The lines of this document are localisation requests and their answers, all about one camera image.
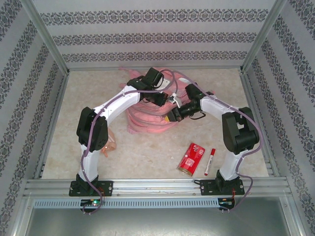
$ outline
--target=white wall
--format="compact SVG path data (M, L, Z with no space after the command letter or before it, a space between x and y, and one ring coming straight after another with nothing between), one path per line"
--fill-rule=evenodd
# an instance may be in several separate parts
M0 236L33 178L63 74L18 0L0 1Z
M240 66L274 0L34 3L72 69Z
M315 1L290 0L248 77L268 141L306 235L315 235Z

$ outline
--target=orange object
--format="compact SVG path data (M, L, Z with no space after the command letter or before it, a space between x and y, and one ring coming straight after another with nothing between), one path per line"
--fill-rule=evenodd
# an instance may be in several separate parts
M116 149L116 139L115 139L115 136L114 136L114 133L108 129L108 141L107 143L105 144L105 146L101 149L101 152L106 156L108 157L108 154L107 152L108 151L113 151Z

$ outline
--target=beige floor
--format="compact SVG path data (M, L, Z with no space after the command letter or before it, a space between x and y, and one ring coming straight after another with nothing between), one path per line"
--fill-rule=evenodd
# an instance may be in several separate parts
M214 90L223 101L238 107L247 106L237 69L182 70L207 90ZM81 110L96 107L115 94L119 83L129 80L126 71L71 72L57 126L50 146L43 178L75 178L81 158L76 128ZM176 168L194 142L206 149L193 177L204 177L204 169L212 148L214 156L208 177L214 177L223 164L225 146L221 123L210 115L200 120L189 118L162 134L135 134L126 130L125 113L110 125L115 133L117 149L98 163L100 178L181 178L188 177ZM261 151L245 159L240 173L267 177Z

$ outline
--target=marker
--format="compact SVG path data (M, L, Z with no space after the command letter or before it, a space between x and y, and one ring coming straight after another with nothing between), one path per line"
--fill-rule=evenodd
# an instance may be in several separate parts
M210 165L211 165L212 158L213 158L213 155L215 154L215 152L216 152L216 150L213 148L211 150L211 154L209 156L209 161L208 161L208 164L207 164L207 167L206 167L206 170L205 170L205 176L207 176L208 173L209 173Z

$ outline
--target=black floral pattern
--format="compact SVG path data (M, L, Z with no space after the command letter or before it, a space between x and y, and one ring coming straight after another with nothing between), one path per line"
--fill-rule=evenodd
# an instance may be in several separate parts
M313 171L315 171L315 141L313 139L313 135L310 134L310 128L304 121L304 116L302 115L300 106L296 102L290 84L282 71L280 63L268 39L264 41L261 49L266 56L269 67L275 77L275 81L279 86L280 93L282 94L288 112L291 115L292 122L296 127L301 143L303 144L303 149L307 153L306 156L309 158L309 162L313 166Z
M263 22L267 9L175 9L41 13L47 26L149 22Z
M22 8L19 0L7 0L0 10L0 42Z
M29 51L29 48L37 34L34 24L30 21L25 28L18 44L14 48L12 57L8 60L6 67L3 69L0 78L0 109L11 89L12 82L15 80L18 71Z
M57 66L57 63L54 62L49 72L49 76L47 78L42 95L40 97L40 101L37 105L37 109L34 114L30 129L29 129L29 133L26 137L25 144L23 146L23 151L21 152L21 156L19 157L18 164L16 165L16 170L14 171L14 178L12 178L9 191L7 192L7 197L4 201L4 207L1 209L0 236L5 235L6 233L5 231L8 227L8 222L10 221L12 217L13 207L16 203L16 198L18 197L18 194L21 188L22 179L24 178L29 159L31 158L31 155L32 155L32 148L35 144L35 140L36 140L39 128L40 128L41 121L44 117L46 105L49 101L50 92L52 91L58 70L59 68ZM63 82L61 81L58 94L60 92L62 83ZM57 98L58 96L56 97L53 110L55 109Z
M261 118L261 121L262 121L262 125L264 126L264 131L265 131L265 134L266 134L266 136L267 136L267 141L268 141L270 150L271 150L271 152L272 152L272 156L275 157L275 151L274 151L274 149L273 149L273 147L272 147L272 143L271 143L271 141L270 141L270 137L269 137L269 134L268 134L268 129L267 129L266 124L265 124L265 121L264 121L264 119L263 119L264 116L263 116L262 113L261 113L260 107L259 107L259 105L258 105L257 98L256 98L256 96L255 96L255 93L254 93L254 90L253 90L253 87L252 87L252 82L251 82L251 80L250 80L250 75L248 74L248 72L246 73L246 75L247 75L248 81L249 81L249 83L250 83L250 85L251 85L251 88L252 88L253 96L254 96L255 101L256 101L256 104L257 104L257 108L258 108L258 112L259 112L259 115L260 115L260 118ZM280 169L279 169L278 162L277 162L277 160L276 160L275 158L274 158L274 160L275 160L275 163L276 163L276 166L277 166L277 170L278 170L278 172L279 172L279 175L282 176L282 175L281 175L281 171L280 171Z
M29 106L32 94L35 90L37 81L44 67L48 54L48 48L45 44L43 44L39 50L30 75L24 85L18 103L16 104L16 109L14 110L11 120L7 125L6 132L4 133L0 142L0 177L2 176L2 171L5 169L5 163L7 162L7 158L11 153L12 145L15 142L15 137L17 136L22 120L24 119L24 115Z
M307 94L311 98L311 102L314 103L315 107L315 73L312 71L309 62L303 55L302 50L298 46L297 41L290 32L282 16L277 18L273 28L276 31L278 38L281 40L296 73L300 76L305 91L307 91Z
M315 7L310 0L290 0L295 12L315 40Z
M252 43L257 34L244 32L117 33L54 36L57 46L131 43Z
M65 62L134 60L243 60L245 51L123 52L63 54Z
M300 166L297 164L297 160L295 158L295 154L292 149L292 145L290 143L290 140L286 134L286 130L284 128L284 124L282 123L282 120L280 118L279 111L276 107L276 103L272 97L271 91L269 89L268 83L266 81L265 75L262 71L262 68L258 62L258 59L255 58L252 63L252 68L254 70L256 79L258 80L260 90L264 96L264 100L266 103L266 106L269 111L269 115L271 117L271 120L274 125L274 129L277 133L277 137L279 139L280 146L283 150L284 158L287 162L288 169L290 173L292 174L292 179L294 182L294 186L296 187L296 191L299 194L299 199L302 203L302 208L304 209L305 216L308 219L308 223L311 226L311 231L313 234L315 234L315 209L314 209L314 203L312 202L312 197L308 192L308 188L306 187L306 182L303 179L303 174L301 172Z

